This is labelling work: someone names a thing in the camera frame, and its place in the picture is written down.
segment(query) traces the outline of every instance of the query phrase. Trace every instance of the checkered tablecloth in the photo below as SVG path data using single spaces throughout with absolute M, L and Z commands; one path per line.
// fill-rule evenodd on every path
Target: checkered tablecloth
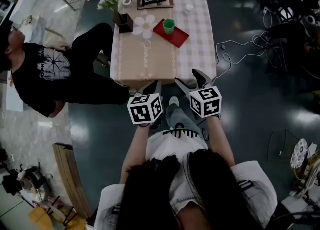
M 187 4 L 194 5 L 194 10 L 188 15 L 185 14 Z M 175 25 L 190 35 L 180 48 L 175 49 L 175 77 L 189 84 L 194 83 L 192 69 L 198 69 L 212 79 L 215 78 L 217 76 L 215 42 L 207 0 L 174 0 L 172 12 Z M 118 48 L 125 46 L 119 44 L 121 35 L 118 26 L 115 26 L 110 76 L 119 83 L 122 80 L 118 78 L 117 71 L 123 66 L 119 67 Z

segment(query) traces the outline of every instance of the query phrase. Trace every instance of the sneaker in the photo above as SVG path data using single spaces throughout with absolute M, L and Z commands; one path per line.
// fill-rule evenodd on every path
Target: sneaker
M 54 178 L 54 176 L 52 176 L 51 174 L 45 175 L 45 178 L 47 180 L 52 180 Z
M 172 98 L 170 98 L 169 106 L 171 106 L 172 104 L 175 104 L 178 107 L 180 106 L 179 99 L 176 96 L 173 96 Z

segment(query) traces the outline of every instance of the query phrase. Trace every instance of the tiled floor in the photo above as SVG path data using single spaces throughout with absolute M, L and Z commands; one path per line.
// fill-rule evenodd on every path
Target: tiled floor
M 78 22 L 77 35 L 96 24 L 113 26 L 111 13 L 97 11 L 99 0 L 86 2 Z M 207 0 L 215 44 L 227 40 L 239 43 L 250 41 L 254 34 L 265 31 L 259 0 Z M 238 62 L 246 54 L 260 54 L 252 44 L 243 47 L 226 44 L 232 61 Z M 299 138 L 320 144 L 320 115 L 309 111 L 311 94 L 299 94 L 305 81 L 277 73 L 265 74 L 266 57 L 248 57 L 241 64 L 216 81 L 222 97 L 222 124 L 232 146 L 237 163 L 257 160 L 270 177 L 279 200 L 289 195 L 293 174 L 288 160 L 280 160 L 279 149 L 284 141 L 284 130 Z M 229 68 L 222 60 L 218 75 Z M 110 76 L 98 64 L 96 72 Z M 108 92 L 108 87 L 101 87 Z M 176 87 L 165 87 L 163 105 L 171 96 L 179 95 Z M 186 100 L 181 104 L 188 109 Z M 70 130 L 79 173 L 90 204 L 95 209 L 101 190 L 120 179 L 123 160 L 132 141 L 135 127 L 131 124 L 126 105 L 69 105 Z M 268 143 L 275 134 L 267 160 Z M 295 140 L 288 140 L 291 148 Z

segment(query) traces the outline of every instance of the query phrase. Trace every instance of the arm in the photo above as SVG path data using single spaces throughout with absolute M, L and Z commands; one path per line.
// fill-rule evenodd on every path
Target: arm
M 209 117 L 207 119 L 207 125 L 210 135 L 210 148 L 213 152 L 220 154 L 229 165 L 229 167 L 235 166 L 234 154 L 231 150 L 227 136 L 222 128 L 218 117 Z
M 312 47 L 310 47 L 310 46 L 307 46 L 307 45 L 304 46 L 304 51 L 305 51 L 305 53 L 309 54 L 309 53 L 310 53 L 310 50 L 314 50 L 314 48 L 312 48 Z
M 55 110 L 49 115 L 49 118 L 55 118 L 64 109 L 66 102 L 55 101 Z
M 70 49 L 70 45 L 63 41 L 58 41 L 54 44 L 49 44 L 46 46 L 48 49 L 53 49 L 59 52 L 65 52 L 66 50 Z
M 150 125 L 137 127 L 131 146 L 123 162 L 120 184 L 125 184 L 129 176 L 128 170 L 136 165 L 142 165 L 146 161 L 146 149 L 149 138 Z

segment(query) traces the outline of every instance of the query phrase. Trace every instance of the cable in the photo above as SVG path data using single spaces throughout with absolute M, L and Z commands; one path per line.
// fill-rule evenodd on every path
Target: cable
M 280 42 L 280 45 L 281 45 L 281 51 L 282 51 L 283 63 L 284 63 L 285 71 L 287 73 L 289 73 L 288 69 L 287 69 L 287 65 L 286 65 L 286 58 L 285 58 L 284 48 L 282 47 L 282 41 Z
M 267 27 L 266 22 L 265 22 L 265 17 L 266 17 L 266 15 L 267 15 L 267 12 L 270 13 L 270 18 L 271 18 L 271 23 L 270 23 L 270 27 L 269 27 L 269 28 Z M 263 24 L 264 24 L 264 26 L 265 26 L 266 29 L 270 29 L 270 28 L 272 27 L 272 14 L 271 14 L 271 12 L 270 12 L 267 8 L 266 8 L 266 12 L 264 13 L 264 16 L 263 16 Z M 246 46 L 246 45 L 252 43 L 252 44 L 254 44 L 254 45 L 257 46 L 257 47 L 260 47 L 260 48 L 264 49 L 263 46 L 256 44 L 255 41 L 256 41 L 257 39 L 262 39 L 262 40 L 265 42 L 265 46 L 267 46 L 267 45 L 272 45 L 270 42 L 266 41 L 266 40 L 263 38 L 263 35 L 264 35 L 264 34 L 267 34 L 267 33 L 268 33 L 268 31 L 263 32 L 261 35 L 255 34 L 255 35 L 252 37 L 252 41 L 248 41 L 248 42 L 245 43 L 245 44 L 241 44 L 241 43 L 236 42 L 236 41 L 233 41 L 233 40 L 228 40 L 228 41 L 224 41 L 224 42 L 217 43 L 217 45 L 216 45 L 216 47 L 215 47 L 215 53 L 216 53 L 216 55 L 217 55 L 217 64 L 216 64 L 216 65 L 218 66 L 219 63 L 220 63 L 220 57 L 219 57 L 219 54 L 218 54 L 218 45 L 222 45 L 222 44 L 226 44 L 226 43 L 234 43 L 234 44 L 237 44 L 237 45 L 240 45 L 240 46 Z M 263 53 L 260 54 L 260 55 L 257 55 L 257 54 L 247 54 L 247 55 L 245 55 L 245 56 L 244 56 L 239 62 L 237 62 L 237 63 L 233 63 L 233 62 L 231 61 L 231 57 L 230 57 L 227 53 L 224 53 L 224 54 L 223 54 L 223 59 L 230 64 L 230 68 L 229 68 L 227 71 L 223 72 L 221 75 L 217 76 L 217 78 L 220 78 L 220 77 L 223 76 L 225 73 L 229 72 L 229 71 L 232 69 L 232 66 L 233 66 L 233 65 L 238 65 L 238 64 L 240 64 L 246 57 L 248 57 L 248 56 L 261 57 L 261 56 L 263 56 L 264 54 L 266 55 L 267 59 L 268 59 L 269 62 L 271 63 L 272 67 L 275 68 L 275 69 L 277 69 L 277 67 L 274 66 L 274 64 L 272 63 L 271 59 L 268 57 L 268 54 L 267 54 L 267 51 L 266 51 L 266 50 L 264 50 Z
M 300 67 L 302 67 L 304 69 L 304 71 L 306 71 L 310 76 L 312 76 L 313 78 L 320 80 L 319 77 L 314 76 L 312 73 L 310 73 L 303 65 L 300 65 Z

